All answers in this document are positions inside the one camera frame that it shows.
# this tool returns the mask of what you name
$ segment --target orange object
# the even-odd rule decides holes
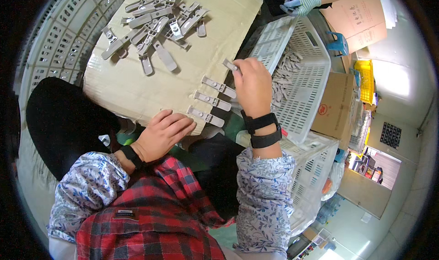
[[[327,194],[327,192],[331,189],[331,187],[332,187],[332,181],[328,178],[326,179],[325,186],[323,186],[322,194]]]

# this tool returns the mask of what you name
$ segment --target clothing label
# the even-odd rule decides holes
[[[137,212],[137,210],[118,209],[114,213],[113,219],[130,219],[130,220],[138,221],[139,213]]]

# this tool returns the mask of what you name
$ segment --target white plastic crate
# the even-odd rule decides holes
[[[266,24],[262,30],[256,31],[260,33],[259,39],[255,43],[249,57],[257,57],[270,74],[273,74],[293,33],[297,20],[297,17],[283,17]]]
[[[282,137],[280,144],[281,148],[294,158],[297,166],[303,166],[329,147],[335,144],[338,145],[338,140],[325,138],[310,131],[305,141],[299,145],[294,144],[285,137]]]
[[[293,235],[304,231],[319,211],[322,189],[338,149],[338,140],[326,140],[325,147],[317,155],[294,169],[291,188],[294,212],[290,217]]]
[[[260,37],[249,57],[257,57],[270,73],[276,68],[288,41],[303,57],[301,69],[291,73],[293,83],[287,89],[288,99],[282,100],[276,111],[288,140],[301,144],[311,129],[323,96],[331,58],[307,17],[284,17],[255,33]]]
[[[370,117],[370,111],[363,111],[361,127],[358,131],[358,135],[351,135],[351,140],[349,141],[349,148],[354,150],[357,154],[363,153],[364,146],[366,144],[367,132],[372,122]]]
[[[25,110],[30,93],[54,76],[77,84],[91,50],[124,0],[57,0],[32,42],[21,81],[19,104]]]

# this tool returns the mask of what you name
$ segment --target cardboard sheet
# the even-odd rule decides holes
[[[113,33],[122,37],[129,33],[129,26],[122,26],[122,17],[130,17],[125,6],[138,0],[125,0],[109,23]],[[224,58],[233,60],[247,34],[262,0],[183,0],[186,5],[199,2],[210,12],[205,16],[207,37],[199,38],[191,30],[186,41],[192,46],[188,51],[175,43],[159,41],[173,56],[179,67],[177,73],[169,72],[157,53],[151,57],[155,73],[145,76],[136,48],[129,45],[128,56],[119,59],[113,55],[104,61],[101,53],[108,48],[108,40],[101,35],[93,49],[84,74],[84,92],[97,104],[146,126],[162,109],[173,109],[186,114],[189,105],[204,112],[211,106],[193,98],[195,90],[217,97],[218,91],[201,84],[204,75],[223,83],[228,69],[222,65]],[[192,116],[198,123],[193,135],[199,134],[205,122]]]
[[[334,30],[345,36],[349,53],[387,37],[380,0],[339,0],[320,11]]]

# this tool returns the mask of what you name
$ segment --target striped glove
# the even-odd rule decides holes
[[[321,0],[285,0],[281,9],[290,16],[306,16],[311,9],[322,5]]]

